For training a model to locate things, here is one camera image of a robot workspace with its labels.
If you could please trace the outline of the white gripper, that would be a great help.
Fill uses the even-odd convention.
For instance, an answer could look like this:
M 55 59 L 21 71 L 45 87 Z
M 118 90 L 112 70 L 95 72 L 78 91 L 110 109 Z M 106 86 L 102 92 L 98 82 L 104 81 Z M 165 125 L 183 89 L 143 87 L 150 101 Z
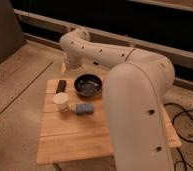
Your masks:
M 67 70 L 78 69 L 82 66 L 82 59 L 80 56 L 70 55 L 68 53 L 64 54 L 64 63 L 61 67 L 61 73 L 65 74 Z

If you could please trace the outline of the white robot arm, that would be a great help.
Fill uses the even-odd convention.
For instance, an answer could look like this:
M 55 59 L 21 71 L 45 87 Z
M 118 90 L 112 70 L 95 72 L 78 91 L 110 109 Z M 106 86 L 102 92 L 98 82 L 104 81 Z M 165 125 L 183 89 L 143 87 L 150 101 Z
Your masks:
M 118 171 L 174 171 L 163 118 L 163 97 L 172 87 L 171 61 L 135 47 L 94 43 L 77 28 L 60 38 L 69 69 L 83 57 L 110 68 L 103 105 Z

